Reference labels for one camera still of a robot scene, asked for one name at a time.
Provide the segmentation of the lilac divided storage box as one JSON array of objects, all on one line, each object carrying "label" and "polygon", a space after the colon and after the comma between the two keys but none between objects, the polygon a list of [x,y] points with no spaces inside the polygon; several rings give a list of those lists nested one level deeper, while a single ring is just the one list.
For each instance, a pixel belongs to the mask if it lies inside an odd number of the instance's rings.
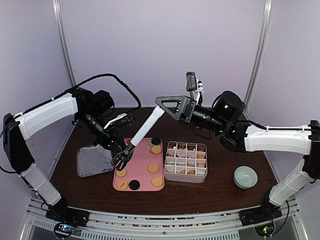
[{"label": "lilac divided storage box", "polygon": [[207,146],[203,143],[170,141],[164,160],[168,181],[203,183],[208,174]]}]

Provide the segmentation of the clear plastic box lid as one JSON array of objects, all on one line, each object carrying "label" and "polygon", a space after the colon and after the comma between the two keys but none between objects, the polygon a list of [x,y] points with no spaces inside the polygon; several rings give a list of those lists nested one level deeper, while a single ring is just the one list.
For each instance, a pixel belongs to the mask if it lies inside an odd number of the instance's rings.
[{"label": "clear plastic box lid", "polygon": [[76,153],[76,169],[80,178],[111,172],[115,169],[113,154],[100,145],[79,148]]}]

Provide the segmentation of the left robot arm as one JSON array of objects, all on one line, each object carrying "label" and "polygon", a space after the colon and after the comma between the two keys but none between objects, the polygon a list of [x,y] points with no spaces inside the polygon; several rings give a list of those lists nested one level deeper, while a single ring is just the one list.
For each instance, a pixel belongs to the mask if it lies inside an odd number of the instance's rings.
[{"label": "left robot arm", "polygon": [[126,146],[120,128],[129,114],[123,112],[110,120],[105,119],[103,114],[113,106],[110,94],[104,90],[93,93],[82,87],[72,87],[27,110],[3,117],[3,149],[12,167],[11,174],[22,178],[61,222],[69,221],[72,211],[67,199],[37,164],[40,157],[48,156],[47,150],[43,149],[35,156],[32,141],[39,140],[47,128],[74,118],[95,136],[94,145],[118,153]]}]

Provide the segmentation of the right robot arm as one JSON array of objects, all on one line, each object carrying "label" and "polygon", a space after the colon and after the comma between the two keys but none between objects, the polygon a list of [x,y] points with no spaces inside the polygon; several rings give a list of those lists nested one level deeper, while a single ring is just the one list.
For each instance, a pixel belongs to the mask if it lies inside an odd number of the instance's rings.
[{"label": "right robot arm", "polygon": [[231,152],[275,151],[302,155],[294,170],[264,194],[255,210],[261,221],[268,220],[288,198],[320,178],[320,123],[317,120],[297,127],[270,127],[240,120],[245,104],[231,91],[220,94],[210,109],[188,96],[157,97],[155,102],[175,120],[215,133]]}]

